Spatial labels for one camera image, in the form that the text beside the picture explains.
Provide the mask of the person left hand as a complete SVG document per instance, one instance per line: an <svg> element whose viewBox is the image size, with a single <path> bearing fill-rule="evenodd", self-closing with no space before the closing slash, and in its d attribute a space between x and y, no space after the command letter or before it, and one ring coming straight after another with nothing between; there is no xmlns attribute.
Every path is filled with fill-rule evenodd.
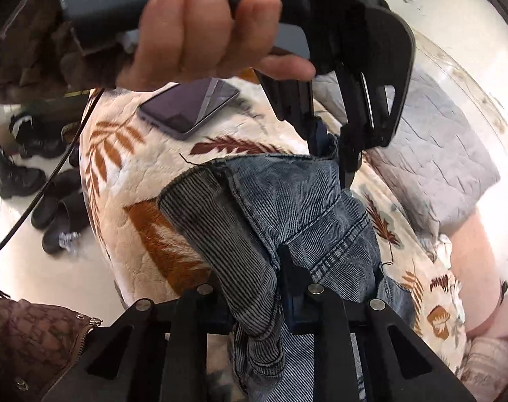
<svg viewBox="0 0 508 402"><path fill-rule="evenodd" d="M139 18L139 42L117 85L151 92L167 83L231 78L255 68L276 80L310 81L309 61L272 55L280 0L148 0Z"/></svg>

